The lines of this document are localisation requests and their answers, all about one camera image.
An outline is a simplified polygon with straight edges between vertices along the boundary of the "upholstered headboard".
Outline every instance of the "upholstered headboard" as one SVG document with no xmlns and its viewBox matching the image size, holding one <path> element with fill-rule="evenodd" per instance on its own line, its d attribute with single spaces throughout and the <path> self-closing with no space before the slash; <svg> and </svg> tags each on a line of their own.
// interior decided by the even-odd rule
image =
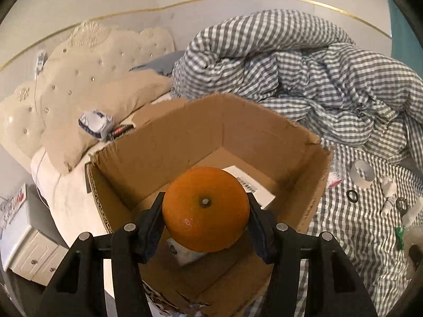
<svg viewBox="0 0 423 317">
<path fill-rule="evenodd" d="M 82 23 L 49 55 L 36 81 L 20 84 L 0 103 L 0 142 L 27 171 L 50 121 L 66 117 L 90 85 L 175 50 L 165 28 L 141 33 Z"/>
</svg>

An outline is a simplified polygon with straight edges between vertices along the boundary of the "plastic bag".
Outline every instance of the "plastic bag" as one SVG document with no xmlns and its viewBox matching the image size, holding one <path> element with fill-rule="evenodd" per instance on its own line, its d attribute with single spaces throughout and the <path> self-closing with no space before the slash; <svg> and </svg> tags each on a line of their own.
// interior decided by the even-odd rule
<svg viewBox="0 0 423 317">
<path fill-rule="evenodd" d="M 332 159 L 330 163 L 329 175 L 327 176 L 326 189 L 339 185 L 346 178 L 346 169 L 342 163 Z"/>
</svg>

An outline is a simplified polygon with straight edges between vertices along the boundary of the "drawer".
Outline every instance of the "drawer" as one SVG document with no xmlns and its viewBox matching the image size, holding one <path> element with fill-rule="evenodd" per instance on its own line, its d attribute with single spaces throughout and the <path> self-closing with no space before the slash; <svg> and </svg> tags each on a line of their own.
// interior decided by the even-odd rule
<svg viewBox="0 0 423 317">
<path fill-rule="evenodd" d="M 62 262 L 68 250 L 60 245 L 54 250 L 49 258 L 44 262 L 41 268 L 35 273 L 32 281 L 47 286 L 57 267 Z"/>
<path fill-rule="evenodd" d="M 16 274 L 32 280 L 57 246 L 56 243 L 37 232 L 31 240 L 20 246 L 10 268 Z"/>
</svg>

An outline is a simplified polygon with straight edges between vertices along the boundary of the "gray checkered blanket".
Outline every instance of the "gray checkered blanket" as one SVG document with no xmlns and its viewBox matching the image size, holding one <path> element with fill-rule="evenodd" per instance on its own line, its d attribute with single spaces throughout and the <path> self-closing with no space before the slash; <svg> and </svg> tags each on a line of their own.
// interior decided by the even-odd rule
<svg viewBox="0 0 423 317">
<path fill-rule="evenodd" d="M 335 146 L 334 158 L 346 168 L 350 168 L 356 160 L 365 160 L 373 167 L 376 178 L 391 176 L 398 185 L 397 196 L 407 199 L 411 205 L 423 196 L 423 180 L 411 171 L 345 145 L 328 141 L 323 141 L 323 145 Z M 350 189 L 359 194 L 356 204 L 346 198 Z M 384 201 L 380 183 L 375 181 L 369 189 L 359 189 L 347 177 L 340 185 L 325 191 L 307 231 L 314 236 L 329 231 L 335 236 L 363 279 L 380 317 L 392 309 L 408 284 L 408 265 L 404 251 L 397 249 L 395 236 L 395 228 L 402 226 L 401 216 L 394 207 L 386 218 L 382 218 L 380 211 Z M 415 224 L 423 224 L 423 212 L 420 212 Z M 304 315 L 307 273 L 307 262 L 303 261 L 295 316 Z M 244 317 L 258 317 L 263 301 L 263 296 L 256 299 L 247 308 Z"/>
<path fill-rule="evenodd" d="M 317 135 L 423 169 L 423 81 L 315 16 L 267 10 L 201 31 L 173 69 L 172 96 L 233 93 Z"/>
<path fill-rule="evenodd" d="M 390 175 L 397 182 L 399 196 L 414 203 L 423 195 L 420 178 L 391 164 L 411 155 L 423 168 L 422 80 L 399 61 L 355 47 L 328 21 L 286 10 L 229 19 L 190 42 L 173 79 L 173 97 L 219 92 L 255 101 L 327 144 L 340 143 L 335 157 L 346 167 L 365 159 L 377 178 Z M 352 148 L 357 146 L 372 155 Z M 352 188 L 357 189 L 347 178 L 325 192 L 308 233 L 334 234 L 384 316 L 407 286 L 405 258 L 394 235 L 401 220 L 396 209 L 380 217 L 380 184 L 359 190 L 357 204 L 345 198 Z M 417 222 L 423 223 L 422 214 Z M 300 278 L 296 315 L 304 313 L 306 263 Z M 258 316 L 261 302 L 256 300 L 246 316 Z"/>
</svg>

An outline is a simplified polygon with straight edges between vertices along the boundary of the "cardboard box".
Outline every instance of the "cardboard box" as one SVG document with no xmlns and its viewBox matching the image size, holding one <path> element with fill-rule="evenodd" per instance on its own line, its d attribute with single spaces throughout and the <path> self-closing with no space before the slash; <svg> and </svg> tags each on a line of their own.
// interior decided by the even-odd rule
<svg viewBox="0 0 423 317">
<path fill-rule="evenodd" d="M 156 195 L 193 166 L 236 165 L 276 196 L 268 209 L 305 232 L 324 192 L 331 152 L 320 138 L 235 95 L 147 105 L 137 128 L 96 153 L 87 167 L 110 232 L 151 207 Z M 166 244 L 140 267 L 162 306 L 207 316 L 233 316 L 262 293 L 272 270 L 255 255 L 247 232 L 230 249 L 179 267 Z"/>
</svg>

